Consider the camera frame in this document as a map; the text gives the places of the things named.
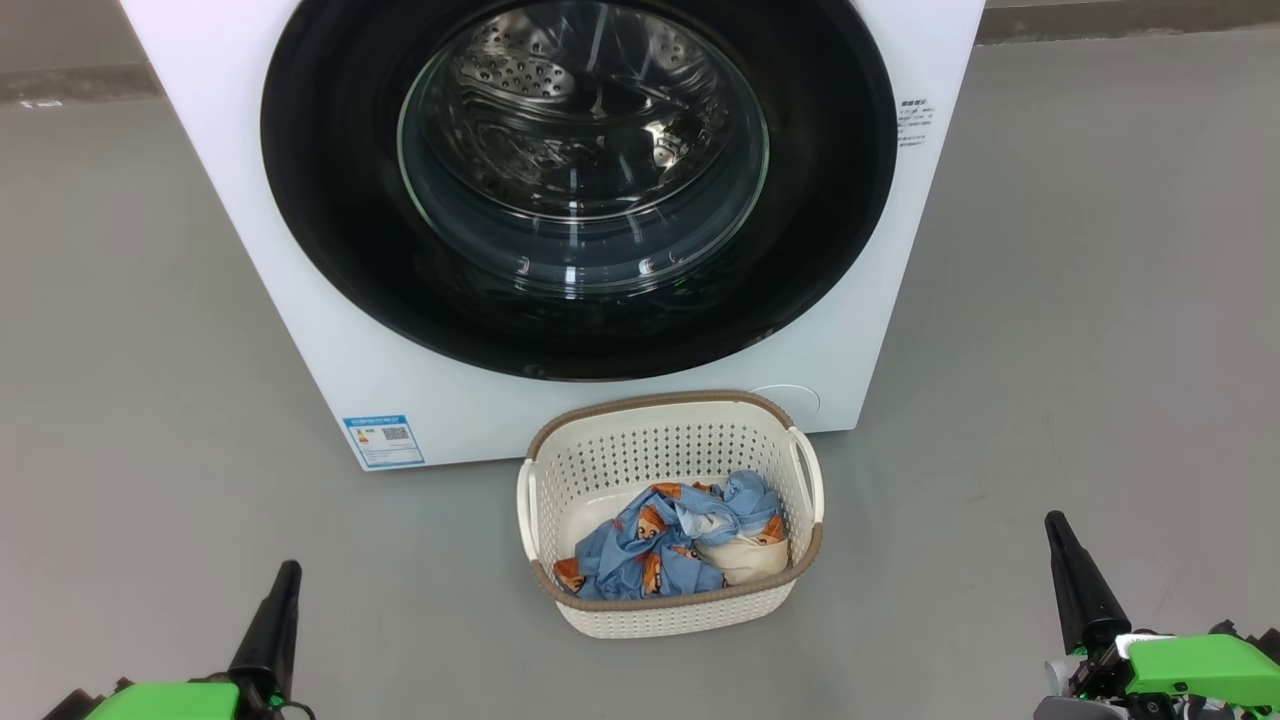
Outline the blue energy label sticker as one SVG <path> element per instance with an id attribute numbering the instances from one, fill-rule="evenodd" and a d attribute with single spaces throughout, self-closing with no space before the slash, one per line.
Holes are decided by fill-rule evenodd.
<path id="1" fill-rule="evenodd" d="M 342 419 L 342 425 L 367 471 L 426 465 L 404 415 L 348 416 Z"/>

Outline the cream perforated laundry basket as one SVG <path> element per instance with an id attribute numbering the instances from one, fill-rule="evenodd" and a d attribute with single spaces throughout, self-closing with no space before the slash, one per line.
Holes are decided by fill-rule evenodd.
<path id="1" fill-rule="evenodd" d="M 700 594 L 590 601 L 552 577 L 556 562 L 649 486 L 722 483 L 758 471 L 780 495 L 790 565 Z M 778 406 L 737 391 L 660 395 L 566 413 L 534 437 L 516 480 L 518 533 L 539 585 L 595 639 L 648 639 L 749 623 L 777 610 L 817 560 L 826 487 L 809 438 Z"/>

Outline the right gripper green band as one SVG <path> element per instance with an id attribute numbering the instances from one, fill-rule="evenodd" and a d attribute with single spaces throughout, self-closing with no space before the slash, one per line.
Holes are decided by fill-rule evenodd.
<path id="1" fill-rule="evenodd" d="M 1132 621 L 1065 514 L 1044 516 L 1068 657 L 1044 665 L 1033 720 L 1280 720 L 1280 629 L 1130 633 Z"/>

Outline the round white filter cover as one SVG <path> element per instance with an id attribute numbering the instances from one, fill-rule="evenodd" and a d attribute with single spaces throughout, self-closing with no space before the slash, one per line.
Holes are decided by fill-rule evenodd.
<path id="1" fill-rule="evenodd" d="M 772 384 L 751 389 L 764 400 L 785 411 L 792 424 L 804 427 L 820 414 L 820 397 L 808 387 L 795 384 Z"/>

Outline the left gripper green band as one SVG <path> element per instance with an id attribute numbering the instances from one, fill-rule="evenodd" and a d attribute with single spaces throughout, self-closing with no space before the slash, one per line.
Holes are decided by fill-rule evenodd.
<path id="1" fill-rule="evenodd" d="M 111 694 L 76 689 L 42 720 L 316 720 L 291 700 L 302 568 L 285 560 L 259 605 L 228 673 L 187 682 L 134 683 Z"/>

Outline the cream garment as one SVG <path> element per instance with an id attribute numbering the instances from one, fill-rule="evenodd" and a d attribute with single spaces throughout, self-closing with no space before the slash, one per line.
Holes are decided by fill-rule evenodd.
<path id="1" fill-rule="evenodd" d="M 745 585 L 781 574 L 791 559 L 785 515 L 777 509 L 739 520 L 732 534 L 717 530 L 694 544 L 701 559 L 719 570 L 724 585 Z"/>

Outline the blue bear print garment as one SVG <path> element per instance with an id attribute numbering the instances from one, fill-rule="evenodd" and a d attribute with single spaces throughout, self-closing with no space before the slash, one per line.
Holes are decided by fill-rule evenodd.
<path id="1" fill-rule="evenodd" d="M 783 507 L 780 495 L 754 470 L 722 483 L 662 482 L 635 496 L 613 518 L 556 562 L 552 577 L 590 601 L 655 600 L 700 594 L 724 585 L 694 541 L 717 530 L 732 534 L 739 520 Z"/>

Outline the white front-load washing machine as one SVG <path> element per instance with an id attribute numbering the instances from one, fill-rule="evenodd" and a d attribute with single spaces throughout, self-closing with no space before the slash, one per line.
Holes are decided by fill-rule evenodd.
<path id="1" fill-rule="evenodd" d="M 896 100 L 896 169 L 854 264 L 795 322 L 721 360 L 634 380 L 544 380 L 448 357 L 383 325 L 308 259 L 282 217 L 261 142 L 268 68 L 303 0 L 118 0 L 195 160 L 297 357 L 317 424 L 358 460 L 342 419 L 404 415 L 425 457 L 411 471 L 526 456 L 538 432 L 582 407 L 660 395 L 795 384 L 820 397 L 813 434 L 859 425 L 908 259 L 989 0 L 850 0 Z"/>

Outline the washing machine glass door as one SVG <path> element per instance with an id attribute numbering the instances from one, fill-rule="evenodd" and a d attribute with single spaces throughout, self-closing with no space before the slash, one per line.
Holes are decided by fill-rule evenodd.
<path id="1" fill-rule="evenodd" d="M 544 380 L 685 372 L 795 322 L 867 246 L 897 151 L 850 0 L 303 0 L 260 127 L 349 301 Z"/>

